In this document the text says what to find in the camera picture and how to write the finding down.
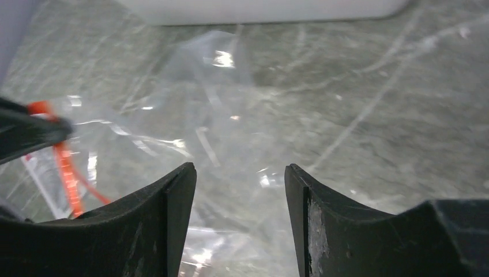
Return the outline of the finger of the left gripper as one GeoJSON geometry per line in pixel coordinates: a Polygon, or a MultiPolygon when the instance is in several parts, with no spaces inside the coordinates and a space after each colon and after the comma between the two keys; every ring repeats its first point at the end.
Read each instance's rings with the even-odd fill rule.
{"type": "Polygon", "coordinates": [[[49,102],[23,105],[1,98],[1,164],[66,141],[71,122],[52,112],[49,102]]]}

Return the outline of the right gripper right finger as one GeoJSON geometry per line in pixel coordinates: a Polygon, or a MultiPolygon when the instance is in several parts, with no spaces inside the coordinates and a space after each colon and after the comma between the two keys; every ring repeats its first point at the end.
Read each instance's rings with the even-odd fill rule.
{"type": "Polygon", "coordinates": [[[285,191],[300,276],[487,276],[488,200],[428,200],[393,215],[296,164],[285,191]]]}

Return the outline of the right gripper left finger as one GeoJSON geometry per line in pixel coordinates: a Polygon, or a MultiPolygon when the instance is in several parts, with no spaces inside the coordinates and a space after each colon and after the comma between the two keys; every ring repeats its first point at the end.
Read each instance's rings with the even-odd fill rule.
{"type": "Polygon", "coordinates": [[[187,162],[75,219],[2,219],[1,275],[178,276],[196,181],[187,162]]]}

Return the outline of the clear zip top bag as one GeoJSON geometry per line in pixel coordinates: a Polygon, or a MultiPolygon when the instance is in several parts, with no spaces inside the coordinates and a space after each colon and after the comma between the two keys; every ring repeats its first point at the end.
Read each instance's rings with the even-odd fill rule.
{"type": "Polygon", "coordinates": [[[48,100],[73,133],[1,164],[1,220],[75,219],[190,162],[197,181],[178,276],[297,276],[286,159],[247,54],[234,33],[183,42],[125,115],[80,95],[48,100]]]}

